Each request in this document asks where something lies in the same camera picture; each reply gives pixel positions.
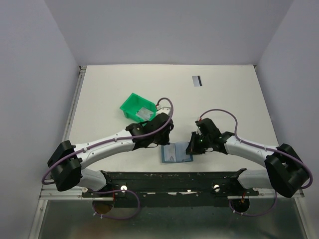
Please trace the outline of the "blue card holder wallet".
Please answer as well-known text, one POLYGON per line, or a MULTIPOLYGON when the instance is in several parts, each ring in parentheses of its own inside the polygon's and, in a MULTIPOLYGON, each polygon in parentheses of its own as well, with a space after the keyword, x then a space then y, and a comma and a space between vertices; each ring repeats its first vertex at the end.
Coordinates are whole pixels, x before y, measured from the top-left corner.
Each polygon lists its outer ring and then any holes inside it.
POLYGON ((193 162, 193 156, 186 154, 188 142, 176 142, 161 146, 162 163, 186 163, 193 162))

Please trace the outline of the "green plastic bin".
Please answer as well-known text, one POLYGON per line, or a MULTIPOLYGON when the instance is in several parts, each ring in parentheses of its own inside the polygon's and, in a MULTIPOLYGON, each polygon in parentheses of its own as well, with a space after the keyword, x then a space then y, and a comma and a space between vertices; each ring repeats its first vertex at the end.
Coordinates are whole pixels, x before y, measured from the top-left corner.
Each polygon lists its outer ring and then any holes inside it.
POLYGON ((131 119, 135 122, 140 122, 139 119, 136 117, 136 112, 141 108, 145 107, 153 112, 157 112, 155 103, 146 100, 145 98, 131 93, 130 96, 124 101, 124 103, 120 106, 120 110, 123 112, 124 116, 128 119, 131 119))

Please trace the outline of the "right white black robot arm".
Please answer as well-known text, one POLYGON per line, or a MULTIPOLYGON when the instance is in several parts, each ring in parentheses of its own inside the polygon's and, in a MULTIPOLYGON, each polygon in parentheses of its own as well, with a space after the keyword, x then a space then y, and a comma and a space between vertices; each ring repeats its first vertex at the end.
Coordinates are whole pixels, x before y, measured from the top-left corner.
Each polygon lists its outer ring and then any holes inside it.
POLYGON ((245 158, 264 167, 264 170, 245 169, 229 183, 230 191, 241 195, 247 189, 273 189, 290 198, 311 177, 302 161, 288 144, 277 147, 262 146, 254 142, 245 143, 232 132, 220 132, 209 119, 196 121, 197 131, 192 132, 185 152, 188 155, 205 154, 208 149, 223 154, 245 158))

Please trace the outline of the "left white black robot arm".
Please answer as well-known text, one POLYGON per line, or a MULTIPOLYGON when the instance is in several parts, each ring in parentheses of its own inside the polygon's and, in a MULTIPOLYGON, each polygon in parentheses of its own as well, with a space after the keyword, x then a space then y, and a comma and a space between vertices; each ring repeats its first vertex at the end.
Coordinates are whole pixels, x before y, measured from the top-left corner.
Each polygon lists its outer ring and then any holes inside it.
POLYGON ((151 121, 132 123, 100 140, 76 145, 63 141, 48 160, 48 173, 59 192, 81 186, 94 190, 100 197, 107 196, 111 185, 106 176, 102 171, 89 170, 88 166, 119 153, 148 148, 151 144, 168 145, 173 127, 172 117, 160 113, 151 121))

